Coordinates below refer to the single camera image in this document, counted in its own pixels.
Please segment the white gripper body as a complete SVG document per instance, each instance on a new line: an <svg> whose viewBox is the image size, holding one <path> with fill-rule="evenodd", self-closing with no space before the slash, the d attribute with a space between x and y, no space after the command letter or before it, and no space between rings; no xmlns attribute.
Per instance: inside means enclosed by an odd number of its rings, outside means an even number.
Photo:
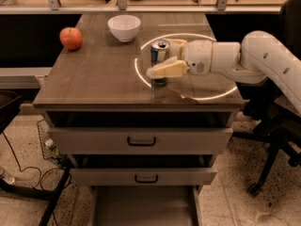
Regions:
<svg viewBox="0 0 301 226"><path fill-rule="evenodd" d="M210 40L193 40L188 42L182 52L182 58L193 75L209 73L212 62L213 43Z"/></svg>

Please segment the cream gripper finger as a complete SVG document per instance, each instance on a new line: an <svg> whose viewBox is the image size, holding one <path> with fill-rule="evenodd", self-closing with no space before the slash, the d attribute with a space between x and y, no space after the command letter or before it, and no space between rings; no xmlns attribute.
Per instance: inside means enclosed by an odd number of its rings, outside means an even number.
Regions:
<svg viewBox="0 0 301 226"><path fill-rule="evenodd" d="M174 78L183 76L188 70L189 66L184 60L173 56L162 63L148 68L146 75L150 79Z"/></svg>
<svg viewBox="0 0 301 226"><path fill-rule="evenodd" d="M169 43L169 55L176 57L177 59L182 58L182 49L187 44L187 40L181 39L167 39Z"/></svg>

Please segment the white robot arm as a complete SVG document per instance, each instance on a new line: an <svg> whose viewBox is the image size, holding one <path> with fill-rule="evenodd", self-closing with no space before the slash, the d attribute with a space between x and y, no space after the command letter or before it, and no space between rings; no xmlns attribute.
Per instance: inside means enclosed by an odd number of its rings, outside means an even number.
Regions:
<svg viewBox="0 0 301 226"><path fill-rule="evenodd" d="M301 60L274 36L253 31L241 42L167 39L166 43L167 50L147 69L148 78L219 73L247 84L268 78L301 113Z"/></svg>

